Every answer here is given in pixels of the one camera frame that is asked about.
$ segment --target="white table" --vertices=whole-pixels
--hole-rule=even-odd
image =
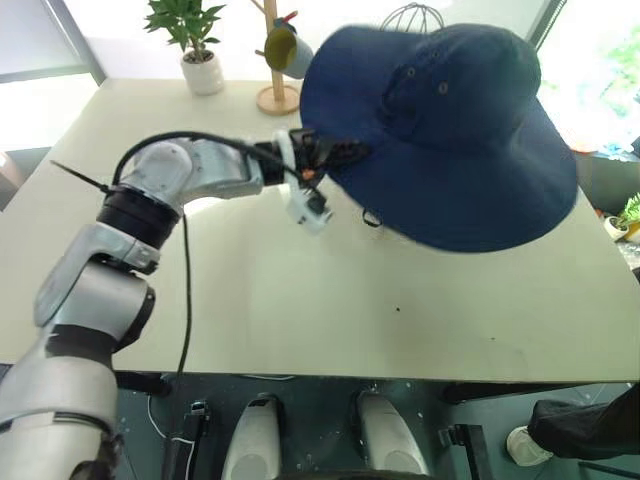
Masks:
[[[297,115],[257,110],[260,84],[192,98],[182,81],[109,80],[51,150],[108,181],[140,139],[195,129],[255,141]],[[313,237],[278,187],[192,215],[194,331],[186,370],[475,381],[640,378],[640,289],[588,202],[530,244],[453,254],[372,229],[325,180],[335,215]],[[34,295],[101,195],[43,162],[0,214],[0,362],[33,341]],[[185,324],[180,228],[150,278],[155,311],[115,367],[173,370]]]

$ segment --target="green leaves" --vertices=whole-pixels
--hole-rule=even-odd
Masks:
[[[640,193],[627,200],[624,210],[618,215],[620,228],[640,222]]]
[[[203,59],[204,44],[219,43],[215,37],[207,36],[213,24],[220,20],[216,16],[225,5],[202,10],[202,0],[150,0],[153,10],[146,17],[149,22],[145,30],[154,32],[164,28],[171,35],[169,44],[179,44],[182,51],[190,45],[197,59]]]

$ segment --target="white sneaker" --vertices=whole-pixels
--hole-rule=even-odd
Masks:
[[[507,452],[521,467],[540,465],[553,457],[553,453],[533,441],[527,427],[518,427],[507,436]]]

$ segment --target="person's leg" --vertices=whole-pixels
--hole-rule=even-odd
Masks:
[[[635,385],[610,404],[582,407],[539,401],[528,427],[509,435],[507,450],[522,466],[537,465],[552,454],[584,460],[638,454],[640,387]]]

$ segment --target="potted plant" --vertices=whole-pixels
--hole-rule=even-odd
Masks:
[[[604,228],[614,241],[621,239],[629,232],[629,226],[640,222],[640,193],[634,195],[617,217],[607,217]]]
[[[152,0],[153,13],[146,17],[144,28],[153,32],[164,28],[171,35],[169,44],[177,43],[182,49],[182,73],[189,89],[196,95],[211,95],[224,87],[218,57],[206,44],[219,43],[210,36],[216,16],[224,5],[202,9],[202,0]]]

